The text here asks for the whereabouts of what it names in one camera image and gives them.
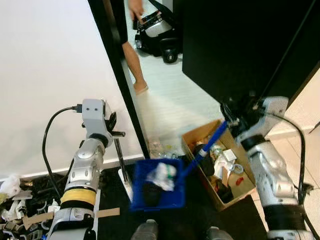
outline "red item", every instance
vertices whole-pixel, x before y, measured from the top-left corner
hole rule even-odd
[[[239,186],[243,180],[244,180],[243,177],[239,177],[238,180],[235,182],[235,185]]]

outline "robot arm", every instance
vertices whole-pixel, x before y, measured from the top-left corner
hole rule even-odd
[[[83,100],[82,118],[87,130],[86,140],[74,155],[74,163],[61,198],[61,208],[55,213],[48,233],[49,240],[96,239],[92,227],[100,169],[105,148],[113,142],[112,129],[108,127],[110,122],[105,119],[105,108],[103,100]]]
[[[265,136],[279,120],[262,112],[283,116],[288,99],[267,97],[258,104],[223,104],[221,110],[229,122],[231,134],[246,150],[257,191],[268,224],[270,240],[313,240],[306,230],[305,210],[298,204],[294,183],[289,177],[284,159]]]

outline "slipper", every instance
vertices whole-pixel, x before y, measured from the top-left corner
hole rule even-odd
[[[149,87],[147,85],[147,86],[145,86],[145,88],[143,88],[143,89],[141,89],[139,91],[136,91],[135,94],[138,96],[138,95],[144,93],[145,91],[147,91],[148,89],[149,89]]]

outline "black mat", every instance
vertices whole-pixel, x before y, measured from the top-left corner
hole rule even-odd
[[[107,184],[101,189],[99,208],[120,207],[120,215],[99,218],[98,240],[130,240],[137,227],[147,219],[158,223],[158,240],[204,240],[204,233],[210,226],[227,231],[234,240],[266,239],[265,228],[251,196],[217,212],[196,174],[186,179],[184,208],[130,212],[118,169],[104,170]],[[132,176],[134,166],[129,165],[126,169]]]

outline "tiled floor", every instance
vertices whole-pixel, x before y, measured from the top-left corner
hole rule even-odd
[[[146,15],[155,11],[147,0],[144,0],[144,9]],[[136,31],[131,29],[132,23],[128,12],[126,18],[128,41],[134,46]],[[139,59],[144,78],[149,85],[149,90],[137,97],[147,137],[151,141],[155,139],[176,146],[179,153],[181,134],[222,117],[219,104],[183,74],[182,55],[174,64],[165,64],[161,57],[141,52]],[[314,185],[315,190],[306,197],[304,205],[313,226],[320,233],[320,129],[305,137],[304,181]],[[299,137],[273,140],[272,143],[285,159],[287,171],[297,185],[300,171]],[[252,198],[265,228],[268,229],[259,195],[255,192]]]
[[[304,208],[313,227],[318,233],[320,233],[320,127],[314,130],[311,134],[306,134],[304,137],[306,141],[304,182],[312,184],[315,188],[310,192],[310,195],[306,196]],[[290,137],[288,139],[272,140],[272,143],[284,158],[287,165],[287,171],[294,184],[297,185],[299,181],[301,151],[299,136]],[[263,224],[266,230],[268,230],[259,195],[257,192],[254,192],[251,196]]]

